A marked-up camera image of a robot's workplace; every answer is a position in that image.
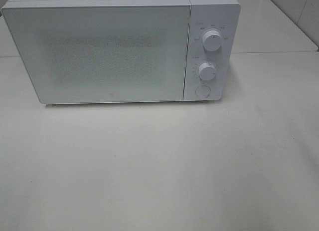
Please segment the round white door button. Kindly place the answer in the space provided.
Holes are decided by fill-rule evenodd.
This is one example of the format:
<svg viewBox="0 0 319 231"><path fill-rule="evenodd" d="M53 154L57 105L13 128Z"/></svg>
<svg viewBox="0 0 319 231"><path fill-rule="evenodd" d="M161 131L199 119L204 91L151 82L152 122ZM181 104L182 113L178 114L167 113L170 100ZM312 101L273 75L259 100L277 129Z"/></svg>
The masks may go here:
<svg viewBox="0 0 319 231"><path fill-rule="evenodd" d="M211 89L209 86L200 86L196 89L195 94L200 100L207 100L210 96Z"/></svg>

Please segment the white microwave knob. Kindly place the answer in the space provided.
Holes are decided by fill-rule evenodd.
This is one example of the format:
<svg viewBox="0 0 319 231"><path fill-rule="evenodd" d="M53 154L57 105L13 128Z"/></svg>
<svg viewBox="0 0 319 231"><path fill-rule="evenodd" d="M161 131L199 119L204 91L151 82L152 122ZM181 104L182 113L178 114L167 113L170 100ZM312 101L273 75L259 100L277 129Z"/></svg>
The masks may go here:
<svg viewBox="0 0 319 231"><path fill-rule="evenodd" d="M217 51L223 43L223 34L218 29L210 29L206 31L201 38L203 47L206 51Z"/></svg>
<svg viewBox="0 0 319 231"><path fill-rule="evenodd" d="M216 76L216 65L214 63L203 63L198 68L199 78L203 81L213 80Z"/></svg>

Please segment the white microwave door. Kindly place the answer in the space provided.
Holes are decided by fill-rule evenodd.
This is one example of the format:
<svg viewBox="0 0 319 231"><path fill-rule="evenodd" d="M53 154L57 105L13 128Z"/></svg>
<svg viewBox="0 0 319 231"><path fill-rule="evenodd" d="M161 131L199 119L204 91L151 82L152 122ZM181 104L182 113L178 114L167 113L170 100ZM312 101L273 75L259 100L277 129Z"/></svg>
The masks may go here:
<svg viewBox="0 0 319 231"><path fill-rule="evenodd" d="M7 8L43 104L180 101L190 8Z"/></svg>

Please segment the white microwave oven body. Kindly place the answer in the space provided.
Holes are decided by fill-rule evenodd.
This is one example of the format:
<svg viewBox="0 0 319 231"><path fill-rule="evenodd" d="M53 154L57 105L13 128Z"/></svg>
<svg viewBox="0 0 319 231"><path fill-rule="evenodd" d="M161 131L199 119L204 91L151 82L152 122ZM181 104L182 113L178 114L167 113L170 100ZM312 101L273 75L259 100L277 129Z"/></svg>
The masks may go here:
<svg viewBox="0 0 319 231"><path fill-rule="evenodd" d="M188 6L190 8L184 90L183 99L180 101L205 101L198 99L195 94L196 89L204 85L211 89L206 101L219 100L226 82L241 10L237 0L9 0L1 8L1 13L4 17L3 10L7 8L162 6ZM223 43L217 51L209 52L204 49L201 38L206 31L213 28L222 32ZM201 80L198 74L199 66L206 62L214 63L217 68L215 78L210 81Z"/></svg>

